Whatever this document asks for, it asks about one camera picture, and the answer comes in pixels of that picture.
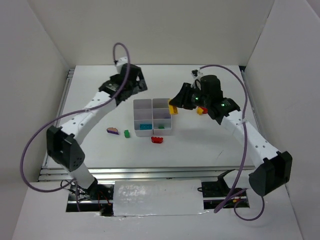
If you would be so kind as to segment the teal lego brick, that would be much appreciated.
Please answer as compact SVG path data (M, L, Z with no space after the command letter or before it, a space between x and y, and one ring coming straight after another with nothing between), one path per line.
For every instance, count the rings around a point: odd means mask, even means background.
M153 129L153 125L152 124L140 124L139 129L141 131L152 130Z

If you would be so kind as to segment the yellow and lime lego stack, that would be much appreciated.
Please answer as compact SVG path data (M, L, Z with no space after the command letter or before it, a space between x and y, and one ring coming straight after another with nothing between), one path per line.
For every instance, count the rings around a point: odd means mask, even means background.
M168 100L168 109L169 109L169 114L170 115L177 115L178 112L178 108L176 106L173 106L170 104L171 99Z

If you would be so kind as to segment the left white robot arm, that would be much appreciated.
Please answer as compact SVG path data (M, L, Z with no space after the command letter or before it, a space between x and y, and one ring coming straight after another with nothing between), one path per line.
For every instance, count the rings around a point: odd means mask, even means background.
M59 127L50 126L46 131L47 154L61 165L78 187L90 197L99 193L98 180L85 165L85 153L81 144L88 133L109 112L130 96L148 89L142 69L124 63L117 67L118 73L104 82L83 112Z

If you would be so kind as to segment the red round lego brick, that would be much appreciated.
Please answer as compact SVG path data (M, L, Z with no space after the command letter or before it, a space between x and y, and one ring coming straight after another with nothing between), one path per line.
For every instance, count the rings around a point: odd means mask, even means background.
M208 113L208 109L207 108L204 108L204 107L201 107L201 109L202 109L202 114L207 114Z

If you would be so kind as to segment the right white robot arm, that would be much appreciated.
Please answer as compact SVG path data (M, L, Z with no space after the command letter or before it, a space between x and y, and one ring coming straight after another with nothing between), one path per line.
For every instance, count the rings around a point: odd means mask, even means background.
M202 107L220 126L246 146L246 153L255 170L248 175L253 191L264 197L290 180L293 158L289 152L280 152L272 146L243 117L244 109L231 98L223 96L221 82L215 75L200 78L200 87L183 83L169 105L186 110Z

